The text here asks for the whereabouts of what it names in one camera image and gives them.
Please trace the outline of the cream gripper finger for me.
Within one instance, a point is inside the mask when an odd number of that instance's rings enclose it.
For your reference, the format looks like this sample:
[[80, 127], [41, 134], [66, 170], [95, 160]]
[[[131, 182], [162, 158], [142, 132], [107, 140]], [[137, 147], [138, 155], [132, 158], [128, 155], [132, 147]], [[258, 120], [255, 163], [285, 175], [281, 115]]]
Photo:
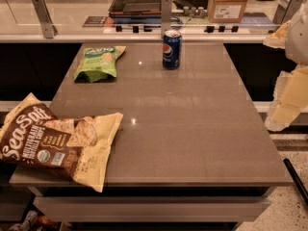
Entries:
[[263, 40], [263, 44], [270, 48], [285, 48], [285, 40], [287, 36], [287, 31], [289, 29], [291, 21], [288, 20], [282, 24], [274, 33], [269, 35]]
[[299, 64], [292, 72], [281, 71], [269, 105], [265, 126], [282, 131], [308, 106], [308, 66]]

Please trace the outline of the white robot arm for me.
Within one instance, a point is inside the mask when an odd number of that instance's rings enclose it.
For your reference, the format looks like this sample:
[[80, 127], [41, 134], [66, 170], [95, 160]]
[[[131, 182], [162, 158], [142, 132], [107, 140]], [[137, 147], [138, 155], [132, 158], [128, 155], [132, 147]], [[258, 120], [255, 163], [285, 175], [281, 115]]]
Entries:
[[289, 127], [308, 107], [308, 0], [263, 44], [284, 49], [286, 57], [296, 63], [293, 71], [281, 71], [277, 77], [267, 112], [266, 128], [278, 132]]

